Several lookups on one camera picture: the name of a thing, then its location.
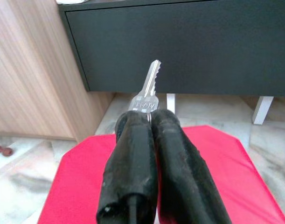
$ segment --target wood grain panel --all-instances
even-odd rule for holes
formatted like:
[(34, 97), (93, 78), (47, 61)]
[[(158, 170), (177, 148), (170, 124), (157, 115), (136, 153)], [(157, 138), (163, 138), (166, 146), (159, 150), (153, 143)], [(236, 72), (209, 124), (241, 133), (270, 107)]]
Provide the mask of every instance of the wood grain panel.
[(0, 0), (0, 132), (92, 135), (111, 93), (86, 92), (53, 0)]

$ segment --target wooden cabinet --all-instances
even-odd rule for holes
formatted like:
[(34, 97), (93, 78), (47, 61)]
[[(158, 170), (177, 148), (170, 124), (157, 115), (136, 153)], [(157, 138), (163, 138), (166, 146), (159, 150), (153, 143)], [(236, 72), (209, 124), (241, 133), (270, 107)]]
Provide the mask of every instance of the wooden cabinet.
[(285, 0), (88, 1), (59, 6), (91, 91), (285, 96)]
[(55, 1), (0, 1), (0, 133), (79, 141), (111, 99), (86, 92)]

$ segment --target dark gray cabinet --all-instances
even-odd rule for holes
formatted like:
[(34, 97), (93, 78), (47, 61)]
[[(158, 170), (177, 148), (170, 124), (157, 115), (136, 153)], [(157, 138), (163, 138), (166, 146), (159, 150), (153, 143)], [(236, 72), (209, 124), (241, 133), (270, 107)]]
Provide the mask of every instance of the dark gray cabinet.
[(90, 91), (285, 96), (285, 0), (88, 1), (59, 6)]

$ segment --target red stool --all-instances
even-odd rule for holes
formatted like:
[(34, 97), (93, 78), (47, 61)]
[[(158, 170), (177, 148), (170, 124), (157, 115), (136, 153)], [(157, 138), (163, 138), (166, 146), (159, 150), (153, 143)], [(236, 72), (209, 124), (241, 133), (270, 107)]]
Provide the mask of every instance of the red stool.
[[(285, 224), (238, 139), (209, 126), (184, 131), (206, 161), (233, 224)], [(96, 224), (103, 169), (114, 147), (115, 135), (93, 136), (64, 155), (39, 224)]]

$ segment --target marble floor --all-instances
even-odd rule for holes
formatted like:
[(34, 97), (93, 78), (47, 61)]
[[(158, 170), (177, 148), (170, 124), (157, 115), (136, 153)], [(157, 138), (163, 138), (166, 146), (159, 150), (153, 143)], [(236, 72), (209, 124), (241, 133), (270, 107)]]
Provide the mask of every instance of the marble floor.
[[(117, 94), (96, 134), (114, 132), (131, 95)], [(160, 107), (166, 108), (164, 94)], [(176, 115), (182, 126), (211, 125), (236, 136), (285, 213), (285, 98), (275, 98), (262, 126), (251, 117), (257, 97), (177, 95)], [(0, 137), (14, 150), (0, 154), (0, 224), (35, 224), (48, 195), (59, 161), (76, 143), (65, 140)]]

